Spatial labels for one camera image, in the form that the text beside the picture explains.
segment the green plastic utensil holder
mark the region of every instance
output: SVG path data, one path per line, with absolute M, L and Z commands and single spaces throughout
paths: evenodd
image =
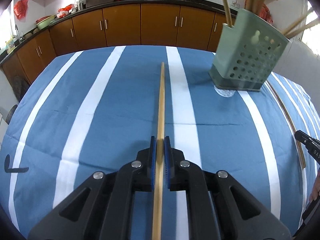
M 245 9 L 223 30 L 209 75 L 219 89 L 260 91 L 289 40 Z

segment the wooden cabinet door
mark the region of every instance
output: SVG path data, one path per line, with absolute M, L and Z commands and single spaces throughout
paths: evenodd
M 119 5 L 103 10 L 108 46 L 140 45 L 140 4 Z
M 28 84 L 30 84 L 16 53 L 4 62 L 2 69 L 12 87 L 14 86 L 13 78 L 16 76 L 23 78 Z
M 220 36 L 222 33 L 222 24 L 226 23 L 227 19 L 224 14 L 216 13 L 216 16 L 214 17 L 213 27 L 210 35 L 210 40 L 208 44 L 208 51 L 216 52 Z
M 33 83 L 44 70 L 36 39 L 32 39 L 23 45 L 23 47 L 17 51 L 17 54 L 29 81 Z
M 72 19 L 52 26 L 49 32 L 57 56 L 79 51 Z
M 51 42 L 49 30 L 41 32 L 35 39 L 43 65 L 46 67 L 57 56 Z
M 177 47 L 207 50 L 214 12 L 181 6 Z
M 84 13 L 72 18 L 79 50 L 106 47 L 102 10 Z
M 180 6 L 141 5 L 141 44 L 176 46 Z

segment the plastic bag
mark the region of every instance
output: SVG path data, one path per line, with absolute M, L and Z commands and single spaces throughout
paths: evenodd
M 13 7 L 14 15 L 17 17 L 18 20 L 21 20 L 26 16 L 27 9 L 28 0 L 20 0 Z

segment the blue tablecloth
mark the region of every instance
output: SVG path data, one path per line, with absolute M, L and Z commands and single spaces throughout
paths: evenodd
M 264 84 L 260 93 L 215 89 L 214 54 L 162 46 L 123 46 L 55 58 L 32 84 L 8 127 L 0 163 L 0 203 L 20 232 L 30 229 L 97 170 L 117 171 L 156 136 L 161 62 L 165 135 L 203 170 L 228 171 L 294 233 L 317 166 L 305 147 L 301 170 L 293 132 Z M 303 88 L 268 78 L 297 129 L 320 135 Z M 135 197 L 132 238 L 150 239 L 152 193 Z M 163 239 L 188 239 L 184 192 L 164 190 Z

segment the metal screw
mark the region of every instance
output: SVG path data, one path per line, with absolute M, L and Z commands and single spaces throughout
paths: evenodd
M 140 161 L 133 161 L 133 162 L 131 163 L 131 166 L 132 166 L 133 168 L 139 168 L 139 167 L 141 167 L 141 165 L 142 165 L 142 163 L 141 163 Z
M 181 161 L 181 162 L 180 162 L 180 166 L 181 166 L 181 167 L 184 167 L 184 168 L 189 167 L 189 166 L 190 166 L 190 162 L 188 162 L 188 161 Z
M 228 173 L 226 171 L 218 171 L 218 177 L 225 179 L 226 177 L 228 177 Z
M 97 171 L 93 174 L 94 179 L 102 179 L 103 178 L 103 172 Z

